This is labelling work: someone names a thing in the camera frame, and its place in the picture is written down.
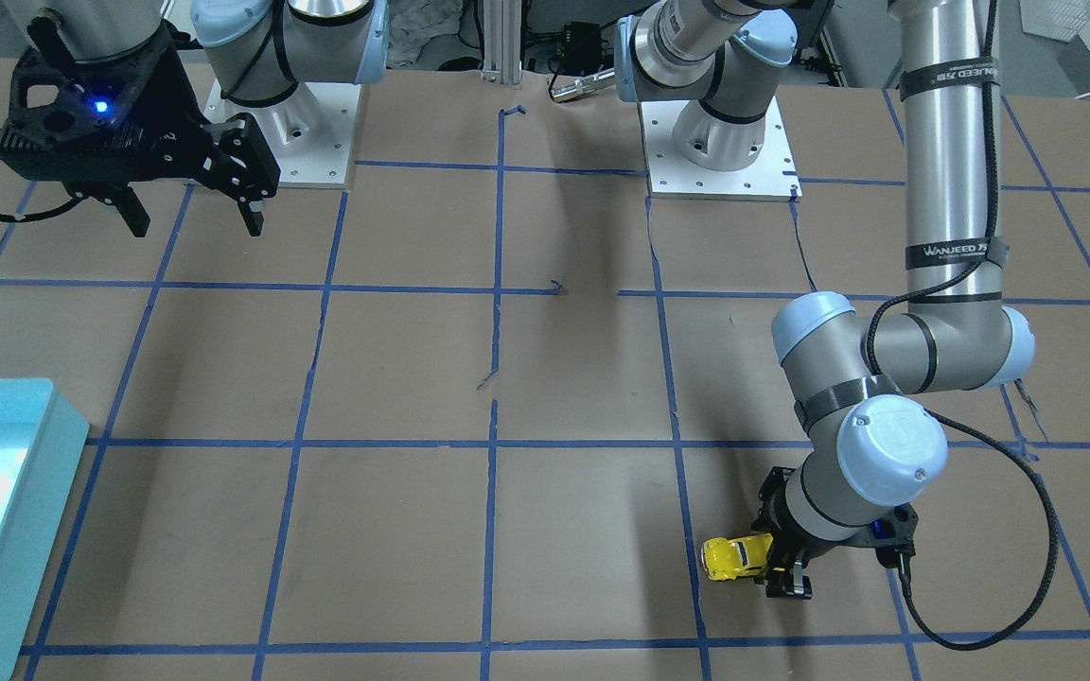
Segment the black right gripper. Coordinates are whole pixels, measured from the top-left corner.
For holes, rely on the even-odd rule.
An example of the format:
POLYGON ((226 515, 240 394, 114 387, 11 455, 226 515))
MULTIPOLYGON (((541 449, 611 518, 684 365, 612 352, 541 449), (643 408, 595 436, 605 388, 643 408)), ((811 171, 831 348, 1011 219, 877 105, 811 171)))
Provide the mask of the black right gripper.
MULTIPOLYGON (((34 181, 105 185, 194 180, 237 200, 250 236, 264 227, 280 168, 255 117, 238 113, 213 124, 199 111, 164 21, 133 50, 112 60, 75 60, 53 21, 33 21, 35 40, 19 58, 0 134, 0 159, 34 181)), ((150 216, 133 189, 112 199, 134 238, 150 216)))

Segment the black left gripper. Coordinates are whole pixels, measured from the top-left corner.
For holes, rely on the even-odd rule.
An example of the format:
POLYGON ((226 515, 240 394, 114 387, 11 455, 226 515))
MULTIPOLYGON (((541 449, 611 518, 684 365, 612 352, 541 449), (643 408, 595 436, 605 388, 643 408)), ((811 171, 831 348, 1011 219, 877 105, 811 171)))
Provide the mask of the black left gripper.
POLYGON ((786 500, 787 483, 795 473, 786 466, 770 470, 760 487, 760 513, 751 523, 754 532, 765 532, 760 534, 760 562, 767 598, 812 600, 806 566, 836 547, 872 549, 882 568, 898 568, 903 555, 915 555, 917 514, 912 504, 891 508, 869 525, 848 528, 845 538, 823 539, 806 530, 794 504, 786 500))

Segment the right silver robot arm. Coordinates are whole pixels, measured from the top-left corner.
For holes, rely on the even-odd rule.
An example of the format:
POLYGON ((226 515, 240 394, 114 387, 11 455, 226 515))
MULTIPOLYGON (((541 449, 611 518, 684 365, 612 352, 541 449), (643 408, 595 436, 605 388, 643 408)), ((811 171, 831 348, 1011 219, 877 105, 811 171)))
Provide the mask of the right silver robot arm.
POLYGON ((11 78, 0 159, 73 200, 116 208, 134 236, 134 183, 191 180, 237 203, 251 236, 280 181, 278 156, 327 130, 311 83, 382 80, 382 1, 195 1, 193 46, 226 107, 204 113, 179 58, 190 44, 156 1, 11 1, 27 48, 11 78))

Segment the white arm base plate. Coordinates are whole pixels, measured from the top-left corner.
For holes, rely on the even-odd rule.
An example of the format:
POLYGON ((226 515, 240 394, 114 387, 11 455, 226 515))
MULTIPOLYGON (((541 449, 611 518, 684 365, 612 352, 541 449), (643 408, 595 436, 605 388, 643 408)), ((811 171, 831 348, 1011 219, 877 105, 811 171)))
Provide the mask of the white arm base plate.
POLYGON ((363 94, 355 83, 302 83, 284 102, 249 109, 221 98, 215 81, 203 113, 211 122, 254 115, 280 167, 281 189, 347 189, 363 94))
POLYGON ((640 104, 650 195, 685 200, 798 200, 803 195, 776 98, 744 125, 700 102, 640 104))

